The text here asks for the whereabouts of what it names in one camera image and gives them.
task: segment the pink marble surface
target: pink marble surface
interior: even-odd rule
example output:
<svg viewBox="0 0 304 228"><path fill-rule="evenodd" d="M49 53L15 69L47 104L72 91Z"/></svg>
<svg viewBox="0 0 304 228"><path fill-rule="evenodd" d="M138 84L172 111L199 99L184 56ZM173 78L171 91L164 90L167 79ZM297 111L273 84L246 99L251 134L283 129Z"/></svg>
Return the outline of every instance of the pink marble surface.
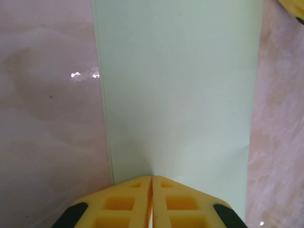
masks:
<svg viewBox="0 0 304 228"><path fill-rule="evenodd" d="M304 227L304 26L265 0L248 165L249 228Z"/></svg>
<svg viewBox="0 0 304 228"><path fill-rule="evenodd" d="M90 1L0 1L1 228L111 185L97 74Z"/></svg>

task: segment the marble tile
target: marble tile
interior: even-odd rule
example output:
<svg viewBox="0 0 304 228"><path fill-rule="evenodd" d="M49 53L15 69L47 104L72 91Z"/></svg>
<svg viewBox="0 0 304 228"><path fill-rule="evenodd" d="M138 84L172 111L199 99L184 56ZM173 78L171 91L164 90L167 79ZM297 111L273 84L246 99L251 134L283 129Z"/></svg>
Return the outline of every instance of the marble tile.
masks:
<svg viewBox="0 0 304 228"><path fill-rule="evenodd" d="M110 186L90 1L0 2L0 227Z"/></svg>
<svg viewBox="0 0 304 228"><path fill-rule="evenodd" d="M265 0L250 140L249 228L304 226L304 26Z"/></svg>

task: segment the floor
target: floor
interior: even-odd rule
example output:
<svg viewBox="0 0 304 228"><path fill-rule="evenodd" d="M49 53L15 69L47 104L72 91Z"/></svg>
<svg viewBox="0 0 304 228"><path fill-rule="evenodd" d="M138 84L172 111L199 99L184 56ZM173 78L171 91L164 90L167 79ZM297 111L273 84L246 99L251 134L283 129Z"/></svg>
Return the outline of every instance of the floor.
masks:
<svg viewBox="0 0 304 228"><path fill-rule="evenodd" d="M250 228L304 226L304 26L265 0L247 186Z"/></svg>
<svg viewBox="0 0 304 228"><path fill-rule="evenodd" d="M0 1L0 227L112 184L90 1Z"/></svg>
<svg viewBox="0 0 304 228"><path fill-rule="evenodd" d="M303 37L265 1L250 228L304 224ZM0 227L50 227L74 199L111 185L98 77L89 1L0 2Z"/></svg>

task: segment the light green panel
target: light green panel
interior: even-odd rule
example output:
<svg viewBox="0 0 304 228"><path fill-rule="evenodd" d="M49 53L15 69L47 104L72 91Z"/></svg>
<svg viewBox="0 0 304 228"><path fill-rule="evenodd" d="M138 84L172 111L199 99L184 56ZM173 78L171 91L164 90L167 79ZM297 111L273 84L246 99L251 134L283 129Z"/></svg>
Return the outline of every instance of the light green panel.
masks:
<svg viewBox="0 0 304 228"><path fill-rule="evenodd" d="M245 217L261 0L95 0L116 183L163 175Z"/></svg>

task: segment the yellow plastic object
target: yellow plastic object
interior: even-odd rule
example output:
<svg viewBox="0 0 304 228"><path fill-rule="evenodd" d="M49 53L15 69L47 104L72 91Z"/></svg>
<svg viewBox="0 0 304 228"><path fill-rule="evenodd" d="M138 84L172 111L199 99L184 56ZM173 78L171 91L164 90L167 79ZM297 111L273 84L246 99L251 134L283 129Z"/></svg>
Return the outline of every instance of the yellow plastic object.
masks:
<svg viewBox="0 0 304 228"><path fill-rule="evenodd" d="M213 205L226 202L161 176L153 176L154 228L225 228Z"/></svg>
<svg viewBox="0 0 304 228"><path fill-rule="evenodd" d="M282 6L298 21L304 21L304 0L279 0Z"/></svg>
<svg viewBox="0 0 304 228"><path fill-rule="evenodd" d="M246 228L226 202L162 176L139 177L77 200L52 228Z"/></svg>

